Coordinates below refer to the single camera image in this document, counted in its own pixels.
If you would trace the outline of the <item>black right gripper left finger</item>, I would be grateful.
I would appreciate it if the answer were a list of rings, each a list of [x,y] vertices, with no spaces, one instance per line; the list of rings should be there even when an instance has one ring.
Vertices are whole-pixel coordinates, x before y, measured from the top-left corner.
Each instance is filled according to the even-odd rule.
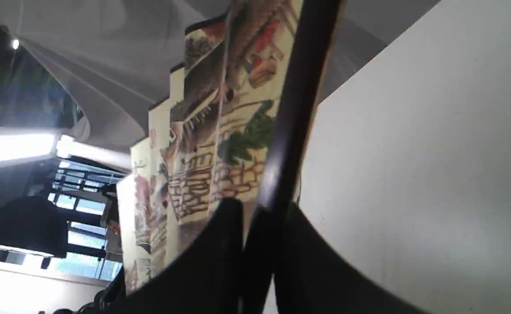
[[[107,312],[237,314],[242,259],[243,205],[226,198],[185,252]]]

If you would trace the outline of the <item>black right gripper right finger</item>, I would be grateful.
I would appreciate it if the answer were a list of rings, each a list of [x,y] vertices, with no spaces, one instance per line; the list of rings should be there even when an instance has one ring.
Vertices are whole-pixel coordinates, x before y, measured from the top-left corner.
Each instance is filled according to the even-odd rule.
[[[280,314],[421,314],[343,259],[295,203],[289,207],[274,273]]]

